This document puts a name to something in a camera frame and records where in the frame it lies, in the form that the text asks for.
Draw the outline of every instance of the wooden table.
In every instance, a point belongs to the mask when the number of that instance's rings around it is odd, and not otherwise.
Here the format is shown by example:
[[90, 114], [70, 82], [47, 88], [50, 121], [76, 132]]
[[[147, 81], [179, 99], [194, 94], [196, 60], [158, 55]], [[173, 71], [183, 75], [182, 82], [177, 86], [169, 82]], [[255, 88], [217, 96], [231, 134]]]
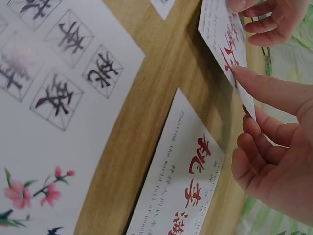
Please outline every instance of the wooden table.
[[[148, 0], [105, 0], [146, 58], [109, 138], [75, 234], [126, 232], [177, 87], [181, 87], [226, 159], [201, 234], [230, 235], [245, 199], [231, 155], [242, 131], [241, 102], [197, 31], [201, 0], [178, 0], [163, 21]], [[264, 71], [261, 49], [249, 66]]]

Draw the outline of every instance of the pink peach blossom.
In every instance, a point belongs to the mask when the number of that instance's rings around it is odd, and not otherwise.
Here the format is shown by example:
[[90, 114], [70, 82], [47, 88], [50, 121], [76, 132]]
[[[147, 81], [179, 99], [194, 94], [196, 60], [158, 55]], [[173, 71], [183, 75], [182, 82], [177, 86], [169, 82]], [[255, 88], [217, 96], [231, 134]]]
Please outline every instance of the pink peach blossom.
[[55, 184], [52, 183], [48, 186], [48, 191], [45, 193], [45, 198], [41, 199], [40, 205], [43, 206], [45, 202], [48, 202], [53, 207], [53, 200], [58, 200], [60, 197], [61, 193], [55, 190]]
[[54, 176], [55, 177], [60, 177], [61, 176], [61, 168], [57, 166], [54, 170]]
[[75, 175], [75, 171], [70, 170], [70, 171], [67, 172], [67, 175], [68, 176], [74, 176]]
[[26, 206], [31, 207], [32, 195], [20, 181], [11, 180], [11, 187], [4, 189], [4, 195], [13, 201], [13, 206], [17, 209], [24, 209]]

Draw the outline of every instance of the red chinese characters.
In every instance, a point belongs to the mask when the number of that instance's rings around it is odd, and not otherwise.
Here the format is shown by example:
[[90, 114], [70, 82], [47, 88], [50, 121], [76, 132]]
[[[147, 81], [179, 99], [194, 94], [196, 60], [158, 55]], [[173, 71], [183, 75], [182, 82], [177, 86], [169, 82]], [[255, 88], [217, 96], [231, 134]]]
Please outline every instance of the red chinese characters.
[[236, 14], [231, 14], [229, 16], [230, 26], [229, 25], [227, 26], [227, 32], [225, 34], [228, 47], [227, 48], [224, 47], [224, 51], [223, 51], [221, 49], [221, 47], [219, 46], [221, 54], [222, 54], [222, 56], [225, 60], [225, 63], [226, 63], [226, 65], [225, 65], [226, 71], [228, 71], [231, 66], [239, 65], [239, 62], [236, 59], [235, 53], [234, 53], [234, 49], [236, 50], [236, 42], [239, 41], [236, 25], [234, 23], [234, 20], [236, 18], [237, 18]]
[[190, 188], [185, 189], [185, 198], [187, 199], [187, 204], [185, 208], [188, 207], [189, 202], [193, 202], [192, 206], [194, 207], [201, 200], [200, 197], [201, 188], [199, 187], [198, 183], [196, 183], [196, 186], [193, 186], [193, 182], [194, 179], [192, 179], [190, 182]]
[[205, 157], [211, 156], [209, 142], [205, 140], [205, 135], [203, 135], [203, 138], [198, 138], [198, 145], [197, 155], [192, 158], [189, 166], [190, 174], [194, 174], [192, 170], [194, 164], [197, 164], [197, 170], [201, 173], [201, 170], [204, 170], [203, 164], [205, 163]]
[[186, 219], [188, 215], [183, 212], [179, 214], [176, 212], [175, 219], [173, 220], [173, 228], [168, 232], [168, 235], [179, 235], [184, 232], [184, 219]]

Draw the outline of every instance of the white paper sheet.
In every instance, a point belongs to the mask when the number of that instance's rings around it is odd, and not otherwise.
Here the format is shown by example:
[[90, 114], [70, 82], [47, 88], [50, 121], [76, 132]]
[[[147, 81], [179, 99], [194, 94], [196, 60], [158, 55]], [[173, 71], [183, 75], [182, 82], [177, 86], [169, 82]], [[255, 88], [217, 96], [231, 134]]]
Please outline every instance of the white paper sheet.
[[73, 234], [143, 59], [101, 0], [0, 1], [1, 235]]
[[253, 98], [234, 80], [230, 67], [247, 66], [245, 34], [238, 14], [230, 14], [226, 0], [203, 0], [198, 28], [244, 106], [255, 117]]
[[160, 14], [162, 19], [166, 20], [172, 7], [174, 6], [175, 0], [150, 0], [150, 2], [158, 14]]
[[126, 235], [197, 235], [224, 153], [177, 89]]

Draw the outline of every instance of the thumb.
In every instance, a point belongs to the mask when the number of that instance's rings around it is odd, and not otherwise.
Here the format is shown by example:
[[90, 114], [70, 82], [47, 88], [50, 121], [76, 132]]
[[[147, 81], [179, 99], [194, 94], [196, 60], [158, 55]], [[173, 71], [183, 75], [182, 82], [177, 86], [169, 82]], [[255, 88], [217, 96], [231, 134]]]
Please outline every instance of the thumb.
[[238, 13], [256, 5], [258, 2], [259, 0], [227, 0], [227, 8], [231, 13]]
[[232, 68], [236, 80], [256, 100], [297, 116], [313, 144], [313, 85], [257, 75], [245, 67]]

